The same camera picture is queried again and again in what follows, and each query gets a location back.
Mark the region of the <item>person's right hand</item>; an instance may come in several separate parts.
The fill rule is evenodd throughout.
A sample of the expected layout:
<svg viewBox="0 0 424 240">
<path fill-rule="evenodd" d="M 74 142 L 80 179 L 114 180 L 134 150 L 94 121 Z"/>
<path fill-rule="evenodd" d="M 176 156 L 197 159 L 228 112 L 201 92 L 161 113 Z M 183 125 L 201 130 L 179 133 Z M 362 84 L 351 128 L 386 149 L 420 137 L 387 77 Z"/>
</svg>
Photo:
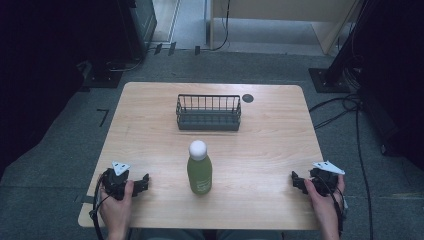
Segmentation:
<svg viewBox="0 0 424 240">
<path fill-rule="evenodd" d="M 337 201 L 339 204 L 340 211 L 344 210 L 344 176 L 338 176 L 338 185 L 336 191 L 333 193 L 333 197 L 321 196 L 315 189 L 312 181 L 307 179 L 304 181 L 308 195 L 312 202 L 312 207 L 314 209 L 317 220 L 320 224 L 320 227 L 325 230 L 332 230 L 338 232 L 338 223 L 339 217 L 337 215 L 336 207 L 334 201 Z"/>
</svg>

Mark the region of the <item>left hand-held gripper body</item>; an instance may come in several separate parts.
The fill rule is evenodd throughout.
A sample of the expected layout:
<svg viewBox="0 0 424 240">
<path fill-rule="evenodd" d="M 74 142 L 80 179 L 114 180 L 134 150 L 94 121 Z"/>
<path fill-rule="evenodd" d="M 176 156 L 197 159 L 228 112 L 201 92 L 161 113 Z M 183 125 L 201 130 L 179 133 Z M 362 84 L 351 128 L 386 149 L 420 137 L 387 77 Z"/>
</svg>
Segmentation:
<svg viewBox="0 0 424 240">
<path fill-rule="evenodd" d="M 130 165 L 113 161 L 112 167 L 103 173 L 102 184 L 108 196 L 116 200 L 122 200 L 124 198 L 129 169 Z"/>
</svg>

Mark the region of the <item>green bottle with white cap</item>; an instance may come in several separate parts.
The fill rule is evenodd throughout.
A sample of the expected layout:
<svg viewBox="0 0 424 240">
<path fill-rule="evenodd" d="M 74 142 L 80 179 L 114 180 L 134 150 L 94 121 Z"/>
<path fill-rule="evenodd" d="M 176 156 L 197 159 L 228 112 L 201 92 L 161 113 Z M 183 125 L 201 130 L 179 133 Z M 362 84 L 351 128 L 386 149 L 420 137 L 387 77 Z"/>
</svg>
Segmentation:
<svg viewBox="0 0 424 240">
<path fill-rule="evenodd" d="M 201 140 L 189 146 L 187 174 L 190 188 L 198 195 L 207 194 L 212 188 L 212 163 L 207 153 L 207 145 Z"/>
</svg>

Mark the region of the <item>black stand base plate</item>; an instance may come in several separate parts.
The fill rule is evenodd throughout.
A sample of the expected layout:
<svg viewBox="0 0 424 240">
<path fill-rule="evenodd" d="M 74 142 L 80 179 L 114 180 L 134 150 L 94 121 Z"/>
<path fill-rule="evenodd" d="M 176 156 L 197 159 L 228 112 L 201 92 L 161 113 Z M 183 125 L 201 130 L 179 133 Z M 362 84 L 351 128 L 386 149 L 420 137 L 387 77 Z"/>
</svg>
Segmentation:
<svg viewBox="0 0 424 240">
<path fill-rule="evenodd" d="M 83 76 L 80 92 L 89 92 L 91 88 L 117 88 L 122 77 L 120 71 L 96 69 L 89 61 L 83 61 L 76 65 Z"/>
</svg>

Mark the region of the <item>person's left hand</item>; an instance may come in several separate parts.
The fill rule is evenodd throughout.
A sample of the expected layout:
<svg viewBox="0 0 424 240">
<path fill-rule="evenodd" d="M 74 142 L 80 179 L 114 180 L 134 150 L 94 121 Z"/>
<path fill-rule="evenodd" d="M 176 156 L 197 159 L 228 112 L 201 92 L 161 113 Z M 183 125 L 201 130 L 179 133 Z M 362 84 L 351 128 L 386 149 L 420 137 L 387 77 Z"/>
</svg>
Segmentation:
<svg viewBox="0 0 424 240">
<path fill-rule="evenodd" d="M 100 188 L 103 203 L 100 206 L 101 218 L 109 232 L 127 232 L 131 221 L 132 193 L 134 182 L 128 180 L 125 195 L 122 200 L 116 200 L 106 194 L 104 187 Z"/>
</svg>

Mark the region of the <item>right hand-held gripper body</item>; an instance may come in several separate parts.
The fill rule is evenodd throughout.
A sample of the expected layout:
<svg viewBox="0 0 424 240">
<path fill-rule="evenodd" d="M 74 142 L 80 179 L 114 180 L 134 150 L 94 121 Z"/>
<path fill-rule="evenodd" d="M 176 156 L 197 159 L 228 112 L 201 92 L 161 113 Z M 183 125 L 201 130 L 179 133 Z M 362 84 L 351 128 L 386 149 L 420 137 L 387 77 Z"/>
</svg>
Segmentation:
<svg viewBox="0 0 424 240">
<path fill-rule="evenodd" d="M 321 196 L 333 193 L 338 186 L 338 176 L 345 171 L 330 161 L 314 162 L 310 171 L 311 181 Z"/>
</svg>

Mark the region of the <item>black cabinet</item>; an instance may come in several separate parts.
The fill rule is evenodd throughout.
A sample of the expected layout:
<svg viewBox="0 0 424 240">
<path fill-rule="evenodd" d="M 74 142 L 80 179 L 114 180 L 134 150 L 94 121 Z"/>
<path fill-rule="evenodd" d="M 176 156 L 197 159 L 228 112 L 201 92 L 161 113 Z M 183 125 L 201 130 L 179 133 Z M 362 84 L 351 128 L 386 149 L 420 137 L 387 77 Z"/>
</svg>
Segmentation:
<svg viewBox="0 0 424 240">
<path fill-rule="evenodd" d="M 157 26 L 153 0 L 117 0 L 131 60 L 143 60 Z"/>
</svg>

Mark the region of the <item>black metal stand with base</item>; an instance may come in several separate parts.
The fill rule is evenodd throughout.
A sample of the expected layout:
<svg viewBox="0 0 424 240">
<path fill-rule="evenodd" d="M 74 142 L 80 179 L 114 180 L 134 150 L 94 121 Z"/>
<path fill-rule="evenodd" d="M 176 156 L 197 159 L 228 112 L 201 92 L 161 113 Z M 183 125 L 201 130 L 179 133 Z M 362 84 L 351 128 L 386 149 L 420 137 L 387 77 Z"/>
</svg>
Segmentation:
<svg viewBox="0 0 424 240">
<path fill-rule="evenodd" d="M 370 11 L 377 0 L 364 0 L 360 9 L 355 26 L 352 28 L 349 36 L 338 52 L 333 63 L 328 69 L 309 68 L 308 72 L 318 93 L 349 93 L 350 88 L 343 79 L 345 64 L 354 59 L 357 54 L 354 50 L 355 35 L 361 30 L 363 24 L 367 21 Z"/>
</svg>

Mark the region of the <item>light wooden furniture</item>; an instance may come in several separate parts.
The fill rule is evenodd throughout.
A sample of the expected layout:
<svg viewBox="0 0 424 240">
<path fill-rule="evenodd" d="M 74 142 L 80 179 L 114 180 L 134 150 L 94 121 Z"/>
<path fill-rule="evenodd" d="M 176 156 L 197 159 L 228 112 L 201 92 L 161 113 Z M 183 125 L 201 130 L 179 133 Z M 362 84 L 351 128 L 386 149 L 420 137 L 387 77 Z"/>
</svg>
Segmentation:
<svg viewBox="0 0 424 240">
<path fill-rule="evenodd" d="M 311 22 L 322 52 L 328 54 L 362 0 L 206 0 L 209 47 L 214 48 L 214 20 L 287 20 Z"/>
</svg>

